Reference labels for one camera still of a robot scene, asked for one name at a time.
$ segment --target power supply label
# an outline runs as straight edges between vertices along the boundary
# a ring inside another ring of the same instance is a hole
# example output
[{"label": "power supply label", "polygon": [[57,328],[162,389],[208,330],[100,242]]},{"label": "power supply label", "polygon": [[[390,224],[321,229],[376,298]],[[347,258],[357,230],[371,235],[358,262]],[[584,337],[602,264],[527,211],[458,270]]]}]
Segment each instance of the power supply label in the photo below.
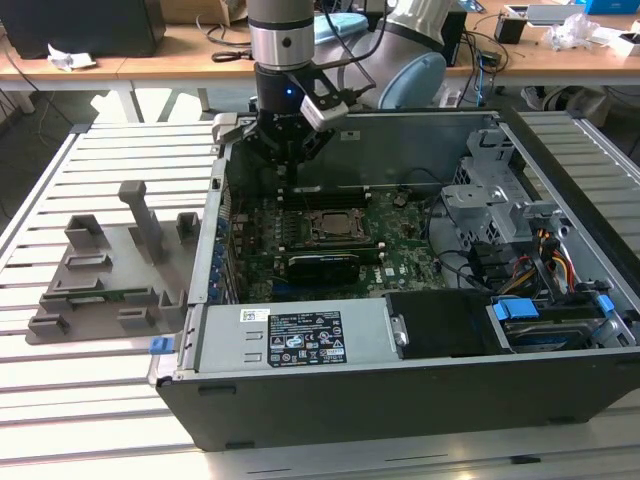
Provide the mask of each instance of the power supply label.
[{"label": "power supply label", "polygon": [[340,312],[269,315],[267,341],[272,367],[347,363]]}]

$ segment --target label sticker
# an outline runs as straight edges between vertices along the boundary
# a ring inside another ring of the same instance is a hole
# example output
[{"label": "label sticker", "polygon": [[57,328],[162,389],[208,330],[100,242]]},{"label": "label sticker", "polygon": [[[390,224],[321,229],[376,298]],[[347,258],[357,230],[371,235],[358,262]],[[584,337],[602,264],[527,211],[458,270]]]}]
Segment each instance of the label sticker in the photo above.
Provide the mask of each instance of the label sticker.
[{"label": "label sticker", "polygon": [[268,308],[243,308],[240,310],[241,322],[266,322],[271,310]]},{"label": "label sticker", "polygon": [[268,330],[272,367],[347,363],[340,312],[269,315]]},{"label": "label sticker", "polygon": [[357,142],[360,140],[360,130],[340,132],[340,140],[343,142]]}]

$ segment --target black box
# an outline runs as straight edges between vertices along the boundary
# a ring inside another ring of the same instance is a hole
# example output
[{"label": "black box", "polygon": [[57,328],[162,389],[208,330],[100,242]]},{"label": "black box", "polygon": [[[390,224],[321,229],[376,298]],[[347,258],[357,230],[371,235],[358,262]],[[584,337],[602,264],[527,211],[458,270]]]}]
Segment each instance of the black box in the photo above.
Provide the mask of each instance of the black box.
[{"label": "black box", "polygon": [[464,22],[467,21],[467,12],[460,6],[458,2],[454,2],[449,9],[444,25],[442,25],[442,39],[444,40],[444,48],[442,56],[447,61],[448,67],[453,67],[458,58],[458,50],[460,49],[460,39],[464,32]]},{"label": "black box", "polygon": [[94,57],[150,57],[164,36],[159,0],[0,0],[0,19],[24,59],[47,44]]},{"label": "black box", "polygon": [[506,16],[498,17],[498,23],[496,24],[496,31],[493,34],[493,38],[499,43],[506,43],[507,45],[516,45],[520,43],[520,37],[522,31],[527,23],[524,18],[512,18]]}]

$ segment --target desk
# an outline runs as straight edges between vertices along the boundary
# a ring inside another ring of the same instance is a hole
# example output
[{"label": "desk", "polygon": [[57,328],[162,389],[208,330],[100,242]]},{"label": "desk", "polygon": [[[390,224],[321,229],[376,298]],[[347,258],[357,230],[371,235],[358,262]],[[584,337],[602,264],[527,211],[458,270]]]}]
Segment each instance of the desk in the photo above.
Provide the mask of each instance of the desk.
[{"label": "desk", "polygon": [[[483,0],[485,14],[469,14],[467,29],[473,31],[476,22],[486,15],[496,14],[504,0]],[[637,15],[604,15],[591,17],[602,26],[629,28]],[[477,31],[493,34],[496,20],[486,20]],[[228,32],[231,41],[246,41],[246,27]],[[576,49],[554,52],[545,45],[536,45],[546,28],[526,27],[518,45],[506,46],[510,55],[508,68],[495,79],[496,85],[638,85],[640,84],[640,57],[620,58],[607,48],[594,45],[591,51]],[[478,40],[480,48],[499,50],[488,40]],[[220,86],[254,85],[253,64],[249,61],[213,63],[211,54],[225,49],[213,45],[195,26],[170,25],[158,51],[151,58],[100,58],[98,67],[62,72],[46,60],[21,60],[5,38],[1,45],[7,47],[18,67],[42,90],[115,90],[122,101],[129,122],[142,121],[136,88],[196,88],[203,110],[209,109],[207,88]],[[458,65],[447,70],[450,87],[464,85],[471,74],[471,57],[462,48]],[[32,91],[28,85],[0,55],[0,88],[9,91]]]},{"label": "desk", "polygon": [[[485,14],[469,14],[466,27],[470,32],[478,20],[487,15],[504,11],[503,0],[481,0],[487,9]],[[525,3],[552,3],[550,1],[531,1]],[[603,27],[626,30],[631,27],[638,15],[594,15],[589,19]],[[497,18],[481,22],[477,32],[493,36]],[[518,45],[505,45],[509,52],[509,65],[497,75],[496,85],[637,85],[640,84],[640,57],[621,58],[609,48],[593,45],[591,50],[578,48],[554,52],[541,42],[547,28],[526,26]],[[489,40],[477,37],[478,47],[501,52],[500,47]],[[461,48],[458,65],[447,70],[447,79],[453,83],[466,82],[471,74],[471,55],[467,48]]]}]

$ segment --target motherboard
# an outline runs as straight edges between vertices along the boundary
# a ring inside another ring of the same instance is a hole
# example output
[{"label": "motherboard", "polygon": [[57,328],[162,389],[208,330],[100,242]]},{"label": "motherboard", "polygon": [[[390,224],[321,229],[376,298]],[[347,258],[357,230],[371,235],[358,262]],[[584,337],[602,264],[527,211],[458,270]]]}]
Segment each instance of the motherboard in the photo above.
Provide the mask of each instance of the motherboard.
[{"label": "motherboard", "polygon": [[441,264],[424,239],[429,200],[392,188],[238,199],[231,220],[240,302],[443,288]]}]

